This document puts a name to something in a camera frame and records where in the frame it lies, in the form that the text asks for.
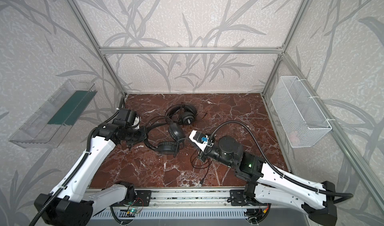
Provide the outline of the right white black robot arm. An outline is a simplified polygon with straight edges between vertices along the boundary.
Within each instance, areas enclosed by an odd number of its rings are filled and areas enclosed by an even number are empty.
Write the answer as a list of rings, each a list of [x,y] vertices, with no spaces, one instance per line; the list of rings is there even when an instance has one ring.
[[[237,178],[246,181],[242,193],[231,194],[229,202],[234,206],[260,206],[273,204],[286,206],[309,217],[323,226],[334,226],[337,222],[337,207],[334,197],[320,193],[320,190],[335,191],[334,184],[326,181],[315,183],[292,176],[304,184],[298,186],[287,180],[290,173],[273,170],[265,159],[243,150],[234,138],[225,136],[218,142],[209,143],[208,136],[198,133],[191,135],[192,144],[199,149],[199,158],[217,161],[234,169]]]

